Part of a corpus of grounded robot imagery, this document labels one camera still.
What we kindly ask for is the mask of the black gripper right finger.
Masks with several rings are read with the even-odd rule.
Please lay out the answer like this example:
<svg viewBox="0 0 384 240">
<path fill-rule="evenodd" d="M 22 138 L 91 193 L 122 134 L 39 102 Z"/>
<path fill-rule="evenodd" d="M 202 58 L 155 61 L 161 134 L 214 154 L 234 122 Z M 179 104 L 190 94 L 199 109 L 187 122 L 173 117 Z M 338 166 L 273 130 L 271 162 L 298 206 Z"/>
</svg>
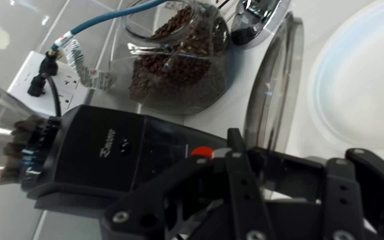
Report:
<svg viewBox="0 0 384 240">
<path fill-rule="evenodd" d="M 384 240 L 384 158 L 349 148 L 325 165 L 322 240 Z"/>
</svg>

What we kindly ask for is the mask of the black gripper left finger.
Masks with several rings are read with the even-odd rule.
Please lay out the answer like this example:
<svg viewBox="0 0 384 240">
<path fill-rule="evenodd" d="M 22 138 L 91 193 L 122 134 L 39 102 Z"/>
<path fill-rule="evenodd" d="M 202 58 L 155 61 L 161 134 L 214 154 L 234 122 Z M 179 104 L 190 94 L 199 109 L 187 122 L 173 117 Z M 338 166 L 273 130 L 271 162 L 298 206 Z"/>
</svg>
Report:
<svg viewBox="0 0 384 240">
<path fill-rule="evenodd" d="M 274 240 L 238 129 L 213 157 L 191 156 L 111 204 L 102 240 Z"/>
</svg>

